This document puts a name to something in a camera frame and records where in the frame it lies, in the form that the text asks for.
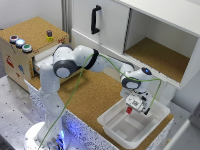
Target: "cork board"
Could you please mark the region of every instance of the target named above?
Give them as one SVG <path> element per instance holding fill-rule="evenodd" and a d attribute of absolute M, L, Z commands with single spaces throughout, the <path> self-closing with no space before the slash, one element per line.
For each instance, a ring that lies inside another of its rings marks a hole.
<path fill-rule="evenodd" d="M 78 77 L 79 75 L 76 75 L 61 84 L 58 94 L 64 103 L 67 102 L 69 95 L 73 91 Z M 39 76 L 31 79 L 29 83 L 39 89 Z M 72 113 L 74 113 L 77 117 L 83 120 L 108 141 L 117 146 L 120 150 L 125 150 L 115 141 L 109 138 L 105 134 L 102 126 L 97 122 L 97 118 L 101 114 L 103 114 L 121 99 L 121 89 L 122 86 L 119 82 L 103 72 L 94 73 L 90 71 L 84 71 L 79 87 L 68 104 L 67 109 L 69 109 Z M 168 115 L 135 150 L 146 149 L 172 119 L 173 115 Z"/>
<path fill-rule="evenodd" d="M 40 17 L 21 22 L 12 27 L 0 31 L 0 36 L 9 42 L 10 36 L 17 35 L 20 39 L 24 39 L 26 44 L 30 44 L 33 50 L 38 50 L 49 45 L 46 38 L 46 31 L 51 30 L 53 33 L 53 41 L 68 36 L 68 34 Z"/>
<path fill-rule="evenodd" d="M 181 82 L 190 60 L 149 38 L 144 38 L 125 53 L 178 82 Z"/>

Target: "cabinet handle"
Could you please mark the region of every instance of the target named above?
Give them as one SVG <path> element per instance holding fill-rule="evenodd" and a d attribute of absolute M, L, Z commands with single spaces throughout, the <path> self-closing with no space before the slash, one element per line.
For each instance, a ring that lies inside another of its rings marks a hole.
<path fill-rule="evenodd" d="M 98 33 L 100 30 L 98 28 L 96 28 L 96 12 L 98 10 L 101 10 L 101 7 L 96 5 L 96 8 L 94 8 L 92 10 L 92 21 L 91 21 L 91 31 L 92 31 L 92 34 L 96 34 Z"/>

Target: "cable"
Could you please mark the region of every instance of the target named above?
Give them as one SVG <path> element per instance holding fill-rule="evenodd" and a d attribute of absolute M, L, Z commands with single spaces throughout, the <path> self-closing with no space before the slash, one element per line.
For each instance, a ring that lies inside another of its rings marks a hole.
<path fill-rule="evenodd" d="M 105 56 L 103 56 L 103 55 L 101 55 L 101 54 L 99 54 L 99 55 L 100 55 L 101 57 L 103 57 L 104 59 L 106 59 L 107 61 L 109 61 L 109 62 L 115 67 L 115 69 L 116 69 L 119 73 L 121 73 L 123 76 L 125 76 L 126 78 L 128 78 L 128 79 L 130 79 L 130 80 L 142 81 L 142 82 L 144 82 L 144 81 L 155 81 L 155 80 L 159 80 L 159 81 L 160 81 L 160 84 L 159 84 L 159 86 L 158 86 L 158 88 L 157 88 L 157 90 L 156 90 L 156 93 L 154 94 L 153 100 L 151 101 L 151 106 L 152 106 L 152 104 L 153 104 L 153 102 L 154 102 L 154 100 L 155 100 L 155 97 L 156 97 L 156 95 L 157 95 L 157 93 L 158 93 L 158 90 L 160 89 L 160 85 L 161 85 L 161 82 L 162 82 L 161 79 L 137 80 L 137 79 L 129 78 L 129 77 L 127 77 L 124 73 L 122 73 L 122 72 L 121 72 L 107 57 L 105 57 Z M 68 99 L 67 102 L 65 103 L 65 106 L 64 106 L 64 108 L 62 109 L 60 115 L 58 116 L 58 118 L 56 119 L 56 121 L 54 121 L 54 123 L 51 125 L 51 127 L 49 128 L 49 130 L 47 131 L 47 133 L 46 133 L 46 135 L 44 136 L 44 138 L 43 138 L 43 140 L 42 140 L 42 142 L 41 142 L 41 144 L 40 144 L 38 150 L 39 150 L 40 147 L 42 146 L 42 144 L 43 144 L 45 138 L 47 137 L 48 133 L 51 131 L 51 129 L 53 128 L 53 126 L 56 124 L 56 122 L 57 122 L 57 121 L 60 119 L 60 117 L 62 116 L 62 113 L 64 112 L 65 108 L 67 107 L 68 103 L 70 102 L 71 98 L 73 97 L 74 93 L 76 92 L 76 90 L 77 90 L 77 88 L 78 88 L 78 85 L 79 85 L 79 82 L 80 82 L 80 79 L 81 79 L 81 76 L 82 76 L 83 71 L 84 71 L 84 67 L 85 67 L 87 61 L 88 61 L 88 60 L 90 59 L 90 57 L 92 57 L 92 56 L 93 56 L 93 54 L 91 54 L 90 56 L 87 57 L 87 59 L 86 59 L 84 65 L 83 65 L 83 67 L 82 67 L 82 69 L 81 69 L 81 73 L 80 73 L 80 75 L 79 75 L 78 81 L 77 81 L 77 83 L 76 83 L 76 86 L 75 86 L 73 92 L 71 93 L 69 99 Z"/>

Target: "open shelf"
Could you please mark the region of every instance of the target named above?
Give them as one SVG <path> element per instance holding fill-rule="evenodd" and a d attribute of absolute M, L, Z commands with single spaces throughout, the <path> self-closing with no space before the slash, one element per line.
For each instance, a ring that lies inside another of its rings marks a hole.
<path fill-rule="evenodd" d="M 149 38 L 144 38 L 125 53 L 177 82 L 181 82 L 190 60 L 190 58 Z"/>

